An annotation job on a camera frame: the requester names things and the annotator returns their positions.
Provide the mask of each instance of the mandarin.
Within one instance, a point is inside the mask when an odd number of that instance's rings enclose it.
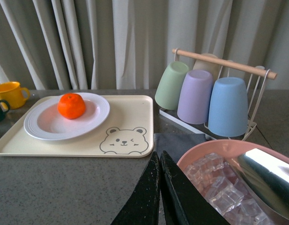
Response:
[[[86,105],[81,95],[76,93],[67,93],[60,98],[58,103],[59,113],[69,119],[76,119],[84,114]]]

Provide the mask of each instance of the black cloth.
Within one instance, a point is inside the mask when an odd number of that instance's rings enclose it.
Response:
[[[157,152],[159,158],[164,150],[167,151],[173,161],[177,163],[185,152],[206,141],[205,134],[155,133],[154,151]]]

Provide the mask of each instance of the bear ear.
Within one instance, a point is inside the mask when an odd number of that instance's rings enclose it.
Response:
[[[140,128],[137,127],[137,128],[134,129],[134,131],[136,131],[136,132],[138,132],[138,133],[140,133],[142,135],[146,134],[146,129],[144,129],[143,127],[140,127]]]
[[[117,132],[117,131],[119,131],[119,128],[111,127],[106,131],[106,133],[109,135],[109,134],[112,134],[112,133]]]

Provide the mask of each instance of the yellow mug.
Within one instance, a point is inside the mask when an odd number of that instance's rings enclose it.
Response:
[[[0,100],[4,99],[9,102],[10,109],[17,109],[23,106],[30,97],[30,92],[27,88],[21,88],[19,82],[6,82],[0,84]],[[5,103],[2,103],[4,109],[8,109]]]

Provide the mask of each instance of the blue cup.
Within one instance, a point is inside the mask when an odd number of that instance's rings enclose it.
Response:
[[[208,128],[219,136],[243,135],[248,127],[248,97],[243,79],[223,77],[214,83]]]

